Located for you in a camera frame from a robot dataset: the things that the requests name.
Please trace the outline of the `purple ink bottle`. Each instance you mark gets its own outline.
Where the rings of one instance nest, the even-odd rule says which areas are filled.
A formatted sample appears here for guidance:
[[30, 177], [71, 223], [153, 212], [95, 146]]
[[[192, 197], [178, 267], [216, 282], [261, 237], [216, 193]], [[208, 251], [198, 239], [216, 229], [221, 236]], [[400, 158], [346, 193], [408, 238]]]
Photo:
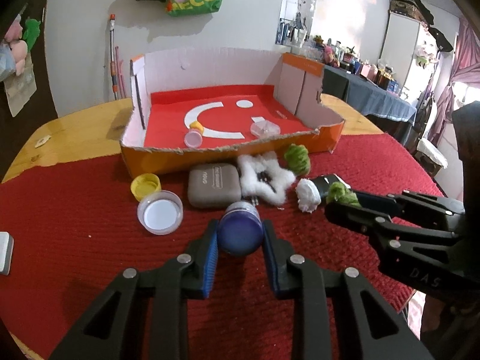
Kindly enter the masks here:
[[263, 239], [264, 227], [254, 205], [240, 201], [227, 207], [217, 228], [217, 241], [222, 250], [245, 256], [255, 252]]

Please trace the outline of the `clear round plastic lid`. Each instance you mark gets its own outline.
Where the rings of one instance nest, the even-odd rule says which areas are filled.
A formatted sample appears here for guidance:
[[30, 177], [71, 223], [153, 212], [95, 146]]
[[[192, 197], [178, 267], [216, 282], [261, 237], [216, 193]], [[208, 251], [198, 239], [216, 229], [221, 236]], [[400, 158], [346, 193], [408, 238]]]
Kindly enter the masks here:
[[183, 220], [182, 200], [173, 192], [161, 190], [144, 197], [137, 206], [137, 219], [156, 236], [175, 232]]

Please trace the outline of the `green fuzzy scrunchie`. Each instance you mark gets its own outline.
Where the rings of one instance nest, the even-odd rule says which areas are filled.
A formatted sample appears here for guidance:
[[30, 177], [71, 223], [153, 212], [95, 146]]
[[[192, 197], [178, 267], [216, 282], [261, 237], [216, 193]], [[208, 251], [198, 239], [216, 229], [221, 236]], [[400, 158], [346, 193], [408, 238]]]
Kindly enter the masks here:
[[326, 203], [341, 203], [361, 207], [356, 194], [340, 181], [336, 181], [329, 186]]
[[286, 165], [297, 176], [306, 176], [311, 170], [308, 149], [304, 145], [291, 144], [283, 155]]

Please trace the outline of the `white fluffy star clip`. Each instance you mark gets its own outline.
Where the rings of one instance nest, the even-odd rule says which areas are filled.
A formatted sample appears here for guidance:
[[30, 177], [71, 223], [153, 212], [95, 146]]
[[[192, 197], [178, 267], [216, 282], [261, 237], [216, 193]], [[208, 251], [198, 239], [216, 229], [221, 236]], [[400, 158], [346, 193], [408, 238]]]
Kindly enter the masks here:
[[238, 169], [241, 195], [258, 197], [272, 206], [285, 204], [287, 191], [296, 180], [294, 172], [280, 166], [274, 151], [256, 156], [240, 155]]

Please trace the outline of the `yellow plastic lid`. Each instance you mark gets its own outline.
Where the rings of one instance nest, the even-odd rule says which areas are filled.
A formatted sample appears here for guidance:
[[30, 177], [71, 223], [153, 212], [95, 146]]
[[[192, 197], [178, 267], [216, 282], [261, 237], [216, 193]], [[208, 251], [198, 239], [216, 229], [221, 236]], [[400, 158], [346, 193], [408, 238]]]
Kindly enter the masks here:
[[130, 184], [130, 191], [138, 202], [160, 190], [160, 178], [153, 173], [141, 174], [135, 177]]

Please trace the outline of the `grey earbuds case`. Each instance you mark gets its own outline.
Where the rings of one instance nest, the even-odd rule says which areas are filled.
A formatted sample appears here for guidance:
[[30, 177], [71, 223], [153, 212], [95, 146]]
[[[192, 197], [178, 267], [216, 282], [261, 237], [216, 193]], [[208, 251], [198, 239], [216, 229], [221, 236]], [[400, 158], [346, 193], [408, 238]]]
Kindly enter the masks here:
[[229, 163], [193, 167], [187, 188], [189, 203], [196, 208], [227, 207], [242, 199], [239, 171]]

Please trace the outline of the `dark cloth side table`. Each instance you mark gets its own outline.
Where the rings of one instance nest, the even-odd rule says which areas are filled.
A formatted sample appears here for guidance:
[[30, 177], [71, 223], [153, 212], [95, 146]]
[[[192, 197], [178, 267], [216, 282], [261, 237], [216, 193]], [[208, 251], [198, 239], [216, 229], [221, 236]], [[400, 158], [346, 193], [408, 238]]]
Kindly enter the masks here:
[[336, 67], [325, 66], [324, 94], [340, 98], [383, 132], [405, 144], [415, 123], [416, 108], [383, 88]]

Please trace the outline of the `red knitted table cloth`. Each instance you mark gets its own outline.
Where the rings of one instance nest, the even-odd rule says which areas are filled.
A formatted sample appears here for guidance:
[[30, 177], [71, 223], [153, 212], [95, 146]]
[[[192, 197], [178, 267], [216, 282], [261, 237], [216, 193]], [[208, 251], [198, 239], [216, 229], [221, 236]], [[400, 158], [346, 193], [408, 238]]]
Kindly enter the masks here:
[[130, 192], [119, 157], [35, 167], [1, 186], [14, 239], [1, 321], [47, 359], [428, 359], [392, 298], [408, 277], [404, 235], [427, 231], [434, 185], [388, 135], [344, 137], [313, 169], [341, 177], [356, 205], [310, 214], [187, 207]]

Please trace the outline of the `clear small plastic box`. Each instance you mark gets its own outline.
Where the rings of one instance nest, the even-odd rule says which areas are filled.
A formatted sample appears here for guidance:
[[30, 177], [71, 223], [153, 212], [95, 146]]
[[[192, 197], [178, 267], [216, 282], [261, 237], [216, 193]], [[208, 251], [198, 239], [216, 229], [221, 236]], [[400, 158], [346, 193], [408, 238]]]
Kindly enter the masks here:
[[268, 120], [254, 122], [250, 126], [250, 133], [258, 139], [273, 137], [281, 134], [281, 128]]

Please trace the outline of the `white cabinet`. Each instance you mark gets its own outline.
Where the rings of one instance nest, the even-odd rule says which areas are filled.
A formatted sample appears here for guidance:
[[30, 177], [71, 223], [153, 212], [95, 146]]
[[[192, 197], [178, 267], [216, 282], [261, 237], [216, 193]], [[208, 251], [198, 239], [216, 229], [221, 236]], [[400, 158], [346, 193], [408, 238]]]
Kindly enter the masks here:
[[437, 51], [422, 22], [389, 13], [380, 60], [392, 69], [402, 100], [416, 105], [433, 77]]

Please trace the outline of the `white small device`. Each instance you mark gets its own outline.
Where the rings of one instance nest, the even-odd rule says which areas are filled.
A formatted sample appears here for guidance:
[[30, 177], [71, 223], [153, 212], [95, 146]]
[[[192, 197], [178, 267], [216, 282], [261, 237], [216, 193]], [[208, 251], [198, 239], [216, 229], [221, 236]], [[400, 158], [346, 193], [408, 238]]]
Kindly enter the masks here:
[[14, 238], [9, 232], [0, 232], [0, 274], [9, 275]]

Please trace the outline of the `small pink yellow bottle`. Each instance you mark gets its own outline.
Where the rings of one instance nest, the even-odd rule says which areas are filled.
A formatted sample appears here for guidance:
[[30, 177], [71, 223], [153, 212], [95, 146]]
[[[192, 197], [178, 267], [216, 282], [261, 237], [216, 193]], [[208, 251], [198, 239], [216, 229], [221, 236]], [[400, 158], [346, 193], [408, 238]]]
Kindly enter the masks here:
[[203, 144], [204, 127], [199, 121], [193, 121], [184, 136], [184, 143], [187, 148], [197, 149]]

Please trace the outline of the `small white sticker tag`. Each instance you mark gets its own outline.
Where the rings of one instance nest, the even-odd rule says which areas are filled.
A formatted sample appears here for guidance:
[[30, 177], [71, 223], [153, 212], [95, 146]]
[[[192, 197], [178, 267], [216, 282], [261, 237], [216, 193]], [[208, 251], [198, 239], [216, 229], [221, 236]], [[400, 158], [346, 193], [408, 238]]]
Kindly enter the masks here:
[[51, 139], [51, 135], [47, 135], [47, 136], [44, 136], [42, 138], [40, 138], [36, 144], [35, 144], [35, 148], [39, 148], [41, 146], [43, 146], [44, 144], [47, 143], [47, 141], [49, 141], [49, 139]]

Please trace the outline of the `orange white cardboard box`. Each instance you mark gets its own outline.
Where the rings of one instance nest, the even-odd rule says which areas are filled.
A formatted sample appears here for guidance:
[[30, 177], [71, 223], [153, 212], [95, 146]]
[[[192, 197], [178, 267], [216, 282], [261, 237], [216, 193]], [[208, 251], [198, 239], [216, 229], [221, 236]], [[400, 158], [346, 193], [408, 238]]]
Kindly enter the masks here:
[[[133, 58], [133, 111], [120, 140], [129, 174], [179, 172], [291, 144], [334, 150], [344, 119], [321, 103], [323, 71], [310, 59], [257, 49], [166, 49]], [[184, 136], [196, 120], [203, 141], [191, 149]], [[251, 125], [261, 120], [281, 134], [253, 136]]]

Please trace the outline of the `pink plush toy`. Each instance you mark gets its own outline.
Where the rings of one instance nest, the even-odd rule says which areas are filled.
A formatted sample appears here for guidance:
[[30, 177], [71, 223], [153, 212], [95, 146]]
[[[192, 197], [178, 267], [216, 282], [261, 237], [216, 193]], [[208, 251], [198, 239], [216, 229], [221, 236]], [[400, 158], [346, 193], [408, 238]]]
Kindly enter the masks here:
[[22, 40], [23, 28], [20, 24], [21, 15], [16, 16], [4, 37], [4, 41], [10, 48], [13, 60], [16, 63], [16, 75], [20, 76], [25, 69], [28, 55], [28, 45]]

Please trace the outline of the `green plush toy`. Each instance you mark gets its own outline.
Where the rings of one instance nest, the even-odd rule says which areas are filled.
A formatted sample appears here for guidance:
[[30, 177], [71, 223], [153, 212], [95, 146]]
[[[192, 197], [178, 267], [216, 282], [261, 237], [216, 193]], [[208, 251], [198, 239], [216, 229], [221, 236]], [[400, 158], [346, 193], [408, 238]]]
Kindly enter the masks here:
[[33, 18], [26, 19], [22, 39], [27, 44], [28, 53], [31, 52], [32, 47], [35, 45], [40, 34], [41, 34], [41, 22]]

